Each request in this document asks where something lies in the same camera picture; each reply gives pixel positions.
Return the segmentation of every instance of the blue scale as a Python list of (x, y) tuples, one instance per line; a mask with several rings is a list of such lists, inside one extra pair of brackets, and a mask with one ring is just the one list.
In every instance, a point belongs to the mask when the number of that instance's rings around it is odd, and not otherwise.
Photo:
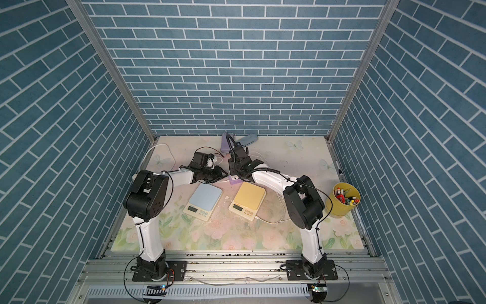
[(207, 222), (222, 194), (221, 189), (201, 183), (184, 207), (184, 213)]

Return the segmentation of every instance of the mounting plate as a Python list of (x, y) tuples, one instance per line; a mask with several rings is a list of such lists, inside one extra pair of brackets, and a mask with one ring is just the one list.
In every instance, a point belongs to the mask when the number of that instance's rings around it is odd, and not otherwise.
[[(168, 269), (174, 270), (174, 273), (172, 274), (172, 271), (169, 271), (169, 283), (172, 281), (172, 278), (174, 278), (174, 282), (181, 282), (184, 280), (184, 275), (186, 274), (186, 266), (187, 262), (186, 261), (166, 261)], [(132, 268), (133, 271), (133, 282), (166, 282), (167, 281), (167, 275), (165, 275), (163, 278), (155, 281), (152, 280), (152, 276), (150, 273), (143, 271), (138, 268)]]
[[(314, 280), (313, 278), (309, 278), (305, 273), (304, 268), (302, 267), (302, 260), (287, 260), (285, 261), (285, 264), (289, 265), (289, 268), (287, 269), (287, 280)], [(336, 266), (334, 265), (333, 260), (326, 260), (324, 263), (323, 273), (326, 281), (337, 280)]]

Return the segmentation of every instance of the yellow bucket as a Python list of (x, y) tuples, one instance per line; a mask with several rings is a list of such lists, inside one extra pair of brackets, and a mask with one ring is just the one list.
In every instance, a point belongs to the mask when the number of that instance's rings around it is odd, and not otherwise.
[[(343, 204), (340, 200), (336, 198), (335, 192), (337, 188), (341, 188), (344, 190), (350, 189), (347, 193), (347, 197), (356, 197), (357, 199), (360, 200), (359, 203), (353, 204), (352, 206)], [(330, 198), (332, 198), (332, 210), (331, 213), (337, 216), (345, 216), (349, 211), (353, 210), (354, 207), (359, 205), (361, 203), (361, 195), (358, 192), (358, 189), (354, 188), (348, 183), (345, 182), (340, 182), (337, 183), (334, 188), (332, 189), (332, 193), (329, 195)], [(329, 199), (326, 199), (326, 208), (327, 210), (331, 209), (331, 201)]]

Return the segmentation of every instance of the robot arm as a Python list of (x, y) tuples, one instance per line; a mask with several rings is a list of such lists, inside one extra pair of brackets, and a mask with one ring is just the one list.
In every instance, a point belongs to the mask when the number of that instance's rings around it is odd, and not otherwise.
[(195, 152), (187, 167), (161, 173), (142, 170), (135, 177), (123, 206), (137, 228), (140, 244), (137, 268), (144, 277), (156, 281), (167, 272), (157, 217), (171, 199), (170, 196), (166, 199), (167, 189), (173, 190), (199, 180), (215, 182), (227, 177), (228, 174), (214, 163), (214, 155)]
[(287, 211), (292, 222), (300, 228), (302, 239), (302, 266), (311, 278), (323, 273), (326, 254), (318, 241), (318, 225), (322, 218), (324, 202), (311, 179), (305, 175), (291, 177), (268, 167), (260, 160), (252, 161), (247, 149), (229, 143), (232, 158), (229, 159), (231, 176), (261, 184), (276, 192), (283, 192)]

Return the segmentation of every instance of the yellow scale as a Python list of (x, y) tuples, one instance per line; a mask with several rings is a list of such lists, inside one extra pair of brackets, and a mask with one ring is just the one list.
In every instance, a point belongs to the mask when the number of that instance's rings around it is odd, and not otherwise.
[(244, 182), (229, 205), (229, 210), (252, 221), (257, 215), (266, 194), (265, 189), (249, 182)]

